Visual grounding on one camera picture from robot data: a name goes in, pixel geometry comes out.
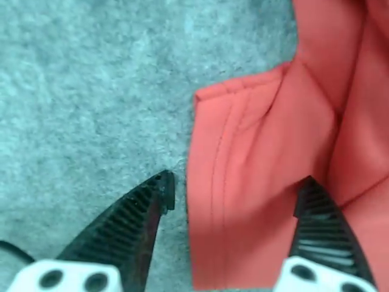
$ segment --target fabric seam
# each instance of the fabric seam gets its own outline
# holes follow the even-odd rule
[[[227,152],[227,161],[225,163],[225,170],[224,170],[224,178],[223,178],[223,190],[222,190],[222,236],[223,236],[223,282],[224,282],[224,287],[227,288],[227,275],[226,275],[226,270],[227,270],[227,262],[228,262],[228,255],[227,255],[227,247],[226,247],[226,243],[227,243],[227,232],[226,232],[226,228],[225,228],[225,185],[227,183],[227,169],[228,169],[228,165],[229,165],[229,162],[230,162],[230,152],[232,150],[232,145],[233,145],[233,141],[235,140],[235,136],[238,132],[238,129],[240,127],[240,125],[242,124],[242,120],[243,120],[243,117],[244,117],[244,113],[247,111],[247,106],[249,104],[249,101],[251,100],[252,98],[252,95],[250,95],[249,98],[246,99],[245,101],[245,104],[244,104],[244,108],[242,110],[242,113],[241,113],[241,117],[239,118],[239,121],[238,123],[236,123],[236,127],[235,127],[235,130],[232,134],[232,138],[231,138],[231,144],[229,145],[229,150]]]
[[[224,122],[224,125],[223,125],[223,129],[222,129],[222,134],[221,134],[221,137],[219,138],[219,142],[218,142],[218,147],[216,149],[216,154],[215,154],[215,160],[213,162],[213,170],[212,170],[212,181],[211,181],[211,235],[214,235],[215,234],[215,220],[214,220],[214,213],[213,213],[213,195],[214,195],[214,181],[215,181],[215,173],[216,173],[216,165],[218,163],[218,157],[219,157],[219,152],[220,152],[220,148],[221,148],[221,144],[222,144],[222,141],[224,140],[224,132],[225,132],[225,127],[230,119],[230,116],[231,116],[231,112],[232,112],[232,105],[229,106],[229,109],[228,109],[228,113],[227,113],[227,117],[225,119],[225,122]],[[213,251],[215,252],[216,249],[215,249],[215,244],[213,244]],[[213,288],[216,289],[216,282],[215,282],[215,274],[216,274],[216,262],[215,262],[215,258],[213,258]]]

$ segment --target red-orange cloth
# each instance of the red-orange cloth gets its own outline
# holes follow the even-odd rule
[[[295,183],[313,175],[389,291],[389,2],[294,6],[299,44],[290,63],[196,93],[193,285],[273,286],[295,228]]]

